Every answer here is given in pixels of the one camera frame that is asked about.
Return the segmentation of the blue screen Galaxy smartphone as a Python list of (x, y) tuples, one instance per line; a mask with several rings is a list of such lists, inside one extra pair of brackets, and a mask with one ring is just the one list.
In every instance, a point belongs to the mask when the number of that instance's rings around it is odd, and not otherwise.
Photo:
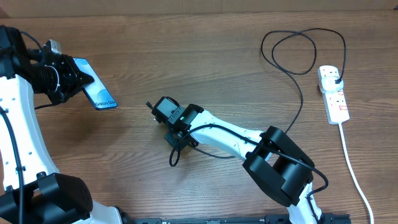
[(74, 58), (80, 71), (93, 77), (94, 82), (84, 87), (83, 91), (96, 110), (110, 110), (118, 106), (103, 82), (97, 76), (88, 61), (84, 58)]

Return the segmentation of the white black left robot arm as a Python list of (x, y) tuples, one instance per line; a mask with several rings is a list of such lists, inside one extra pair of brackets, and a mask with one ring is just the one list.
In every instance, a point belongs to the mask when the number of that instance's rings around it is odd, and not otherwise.
[(1, 26), (1, 217), (10, 223), (129, 223), (118, 207), (95, 202), (84, 181), (61, 174), (44, 143), (34, 95), (51, 106), (83, 92), (97, 110), (117, 107), (87, 60), (54, 40), (26, 47), (27, 33)]

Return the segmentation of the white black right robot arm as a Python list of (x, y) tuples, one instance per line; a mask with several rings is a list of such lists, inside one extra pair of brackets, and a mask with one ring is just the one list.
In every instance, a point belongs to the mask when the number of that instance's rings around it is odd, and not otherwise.
[(281, 129), (267, 131), (240, 128), (218, 119), (201, 106), (186, 108), (169, 96), (150, 107), (155, 120), (169, 130), (164, 136), (172, 146), (170, 166), (177, 165), (184, 148), (205, 144), (242, 160), (257, 186), (287, 208), (291, 223), (323, 223), (323, 213), (314, 200), (313, 175), (319, 170)]

